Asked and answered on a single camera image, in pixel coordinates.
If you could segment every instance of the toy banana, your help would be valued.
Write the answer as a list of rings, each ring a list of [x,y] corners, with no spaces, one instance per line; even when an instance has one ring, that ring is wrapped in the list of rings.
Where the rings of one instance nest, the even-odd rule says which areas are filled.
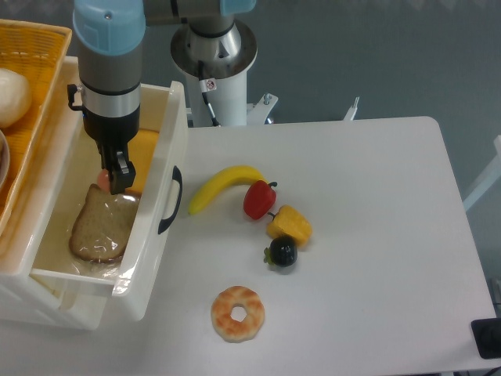
[[[258,180],[266,181],[263,175],[252,166],[242,164],[224,168],[206,181],[195,193],[189,202],[188,213],[194,215],[200,212],[230,186],[251,185]]]

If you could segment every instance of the donut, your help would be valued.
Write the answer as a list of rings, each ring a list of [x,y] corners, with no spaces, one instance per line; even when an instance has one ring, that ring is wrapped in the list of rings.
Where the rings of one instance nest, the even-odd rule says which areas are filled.
[[[245,309],[247,315],[242,321],[232,318],[235,307]],[[224,290],[212,303],[212,325],[227,342],[243,342],[252,339],[265,320],[265,307],[259,295],[244,286],[233,286]]]

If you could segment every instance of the white table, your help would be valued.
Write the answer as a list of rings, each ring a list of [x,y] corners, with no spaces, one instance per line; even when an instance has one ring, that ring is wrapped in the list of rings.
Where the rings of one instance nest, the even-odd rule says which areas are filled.
[[[189,217],[196,188],[228,165],[278,182],[276,207],[312,223],[295,267],[270,270],[269,219],[246,186]],[[144,320],[95,332],[0,323],[2,374],[390,375],[490,368],[470,322],[494,317],[438,125],[429,118],[192,129],[184,198]],[[210,307],[255,290],[265,323],[229,344]]]

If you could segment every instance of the wicker basket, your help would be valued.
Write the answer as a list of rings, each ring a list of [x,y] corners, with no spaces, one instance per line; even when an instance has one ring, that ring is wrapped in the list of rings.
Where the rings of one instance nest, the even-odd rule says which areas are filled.
[[[28,112],[2,130],[10,148],[10,169],[0,192],[0,234],[29,171],[70,40],[71,29],[66,27],[0,20],[0,68],[25,76],[32,91]]]

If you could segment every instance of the black drawer handle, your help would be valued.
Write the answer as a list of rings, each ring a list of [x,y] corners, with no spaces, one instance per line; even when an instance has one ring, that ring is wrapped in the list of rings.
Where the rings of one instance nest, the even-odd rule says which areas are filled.
[[[160,223],[158,225],[158,234],[160,235],[163,233],[166,229],[168,229],[171,224],[174,222],[175,216],[178,214],[179,210],[179,205],[181,204],[181,196],[182,196],[182,177],[181,177],[181,171],[179,171],[178,166],[174,166],[174,170],[172,171],[172,180],[175,180],[176,182],[179,183],[179,194],[178,194],[178,200],[175,203],[175,208],[174,212],[169,218],[166,219],[161,219]]]

